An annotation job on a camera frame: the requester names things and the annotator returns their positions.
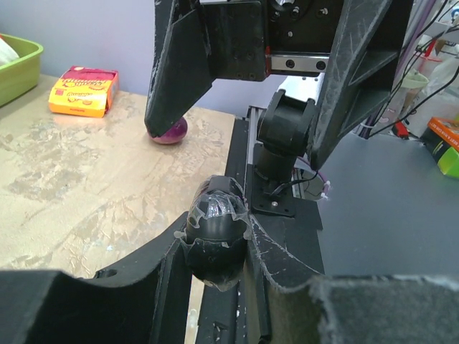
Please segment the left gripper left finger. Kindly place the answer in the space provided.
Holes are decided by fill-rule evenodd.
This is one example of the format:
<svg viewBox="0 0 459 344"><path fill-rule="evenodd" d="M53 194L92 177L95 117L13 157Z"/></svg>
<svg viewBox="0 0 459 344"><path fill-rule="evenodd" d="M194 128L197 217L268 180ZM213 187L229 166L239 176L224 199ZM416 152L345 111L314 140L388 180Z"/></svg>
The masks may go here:
<svg viewBox="0 0 459 344"><path fill-rule="evenodd" d="M90 279L1 272L1 342L183 343L191 271L174 234L186 216Z"/></svg>

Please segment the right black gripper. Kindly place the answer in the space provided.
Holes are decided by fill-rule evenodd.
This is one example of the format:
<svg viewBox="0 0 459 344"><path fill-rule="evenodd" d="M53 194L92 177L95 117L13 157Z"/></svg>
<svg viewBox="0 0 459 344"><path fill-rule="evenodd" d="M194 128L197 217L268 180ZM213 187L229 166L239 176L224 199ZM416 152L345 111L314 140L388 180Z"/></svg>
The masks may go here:
<svg viewBox="0 0 459 344"><path fill-rule="evenodd" d="M171 129L214 78L326 71L308 133L318 170L388 101L411 9L411 1L156 1L148 134Z"/></svg>

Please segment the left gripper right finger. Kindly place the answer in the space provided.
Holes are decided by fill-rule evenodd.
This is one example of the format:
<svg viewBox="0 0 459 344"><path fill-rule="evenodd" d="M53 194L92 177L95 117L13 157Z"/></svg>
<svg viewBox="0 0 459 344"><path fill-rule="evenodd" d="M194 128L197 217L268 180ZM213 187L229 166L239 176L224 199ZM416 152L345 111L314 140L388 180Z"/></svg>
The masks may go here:
<svg viewBox="0 0 459 344"><path fill-rule="evenodd" d="M273 241L251 218L249 343L456 343L458 279L327 277Z"/></svg>

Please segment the black earbud charging case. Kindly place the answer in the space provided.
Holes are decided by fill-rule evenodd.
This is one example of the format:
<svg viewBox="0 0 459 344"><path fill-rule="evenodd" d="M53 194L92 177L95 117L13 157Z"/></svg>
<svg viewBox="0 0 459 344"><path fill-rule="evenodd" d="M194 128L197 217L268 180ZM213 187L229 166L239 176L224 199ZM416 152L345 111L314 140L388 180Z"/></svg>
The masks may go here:
<svg viewBox="0 0 459 344"><path fill-rule="evenodd" d="M184 235L186 265L205 285L221 292L240 280L250 221L241 185L229 176L201 183L189 208Z"/></svg>

